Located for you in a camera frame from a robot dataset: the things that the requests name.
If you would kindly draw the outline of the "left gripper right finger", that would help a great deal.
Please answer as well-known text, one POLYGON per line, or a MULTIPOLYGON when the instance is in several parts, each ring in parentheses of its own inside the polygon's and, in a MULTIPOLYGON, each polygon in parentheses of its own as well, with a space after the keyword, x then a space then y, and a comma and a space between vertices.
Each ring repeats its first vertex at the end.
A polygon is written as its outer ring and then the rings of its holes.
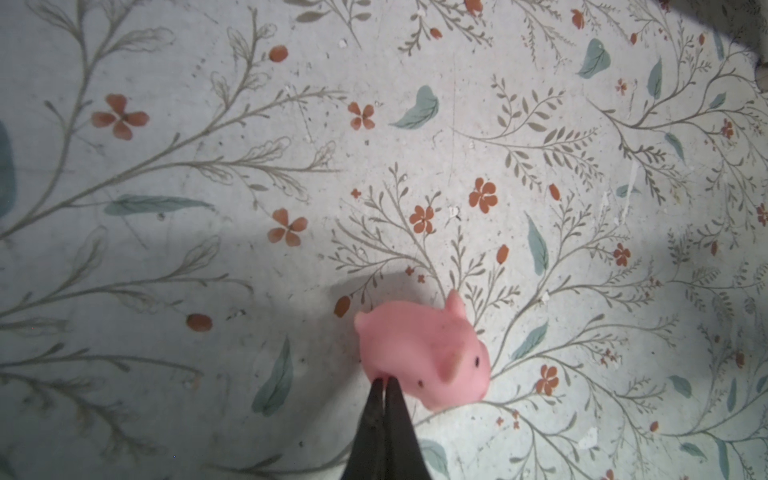
POLYGON ((384 479, 431 480, 398 379, 387 379, 384 396, 384 479))

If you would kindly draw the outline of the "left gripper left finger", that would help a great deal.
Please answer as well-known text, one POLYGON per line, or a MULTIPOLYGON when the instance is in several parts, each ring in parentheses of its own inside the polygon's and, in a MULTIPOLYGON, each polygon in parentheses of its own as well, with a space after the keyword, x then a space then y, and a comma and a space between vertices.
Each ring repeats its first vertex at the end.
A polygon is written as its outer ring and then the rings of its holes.
POLYGON ((384 478, 384 380, 373 381, 363 408, 342 480, 384 478))

